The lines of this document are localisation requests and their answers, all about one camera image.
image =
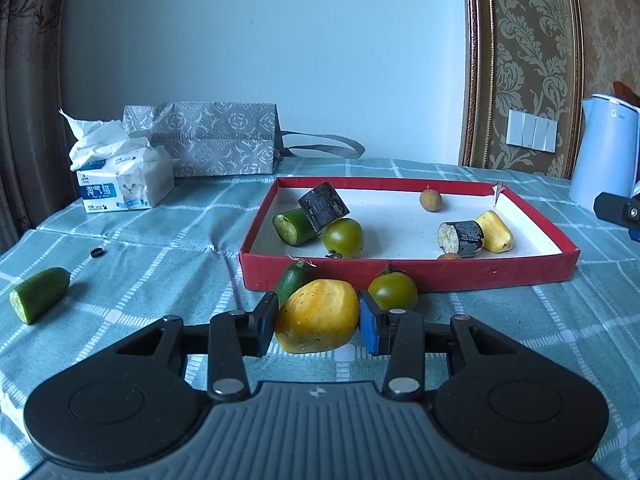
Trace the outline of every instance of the kettle lid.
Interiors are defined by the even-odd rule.
[[[635,112],[638,112],[640,109],[638,109],[638,107],[633,106],[630,103],[627,103],[626,101],[623,101],[622,99],[618,98],[618,97],[613,97],[610,95],[604,95],[604,94],[593,94],[585,99],[593,99],[593,98],[598,98],[598,99],[606,99],[607,101],[609,101],[611,104],[614,105],[621,105],[625,108],[629,108],[630,110],[633,110]]]

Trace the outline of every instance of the screw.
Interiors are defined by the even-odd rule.
[[[420,388],[420,383],[411,377],[396,377],[389,381],[389,389],[398,395],[410,394]]]
[[[232,396],[244,390],[244,383],[231,377],[218,379],[213,383],[213,391],[222,396]]]

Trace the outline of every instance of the tablecloth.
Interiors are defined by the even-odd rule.
[[[287,158],[279,175],[379,176],[504,181],[582,251],[563,283],[425,294],[418,308],[446,322],[468,313],[583,375],[604,394],[610,423],[594,457],[612,478],[640,473],[640,244],[568,199],[568,182],[537,174],[401,160]],[[181,180],[151,210],[87,215],[80,202],[56,213],[0,256],[0,478],[38,462],[22,423],[29,393],[43,380],[164,314],[187,324],[261,297],[242,286],[238,250],[272,175]],[[101,258],[90,251],[104,248]],[[11,310],[12,286],[47,267],[72,275],[65,299],[33,326]],[[292,356],[272,343],[245,358],[259,380],[382,381],[385,357],[369,356],[356,334],[345,347]],[[186,380],[206,385],[206,359],[192,356]],[[427,387],[446,379],[444,356],[428,354]]]

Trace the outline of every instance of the white logo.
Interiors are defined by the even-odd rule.
[[[310,396],[319,399],[319,397],[322,397],[326,393],[326,390],[321,386],[316,386],[313,390],[309,390],[308,393]]]

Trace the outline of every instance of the white wall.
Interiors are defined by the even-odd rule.
[[[465,41],[464,0],[65,0],[63,105],[275,102],[285,130],[456,164]]]

